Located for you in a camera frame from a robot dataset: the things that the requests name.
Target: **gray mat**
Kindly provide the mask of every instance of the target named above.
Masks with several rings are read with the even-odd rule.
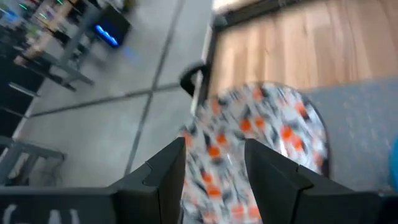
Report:
[[[353,190],[389,184],[389,154],[398,127],[398,78],[306,92],[325,122],[331,178]]]

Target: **orange speckle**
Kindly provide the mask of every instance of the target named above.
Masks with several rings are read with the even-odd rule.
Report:
[[[262,100],[262,92],[261,92],[260,88],[253,89],[253,98],[255,100]]]
[[[294,108],[302,116],[305,116],[307,114],[307,110],[305,109],[305,106],[302,102],[297,102],[296,105],[294,106]]]
[[[299,136],[297,136],[297,135],[294,134],[294,135],[292,136],[291,141],[292,141],[293,147],[294,147],[297,151],[303,150],[303,141],[301,140],[301,138],[300,138]]]
[[[212,158],[214,158],[214,157],[218,157],[220,155],[220,150],[218,149],[217,146],[210,146],[208,153]]]
[[[280,131],[283,140],[288,140],[293,135],[293,129],[288,126],[283,126]]]
[[[235,219],[242,219],[244,216],[244,207],[241,204],[235,205],[232,209],[232,216]]]
[[[248,119],[243,119],[241,120],[240,127],[242,131],[248,132],[251,130],[251,123]]]
[[[211,181],[213,180],[213,178],[211,177],[211,175],[209,173],[202,173],[202,178],[206,183],[211,183]]]
[[[257,207],[250,207],[249,208],[249,216],[252,218],[257,218],[260,216],[259,208]]]
[[[225,134],[221,133],[221,134],[217,135],[216,140],[217,140],[218,144],[221,144],[221,145],[226,144]]]
[[[220,198],[221,197],[221,190],[219,187],[215,185],[209,185],[207,187],[207,194],[211,198]]]
[[[266,126],[266,123],[264,122],[264,118],[262,118],[260,116],[256,116],[254,118],[254,123],[256,124],[256,126],[258,128],[264,128]]]

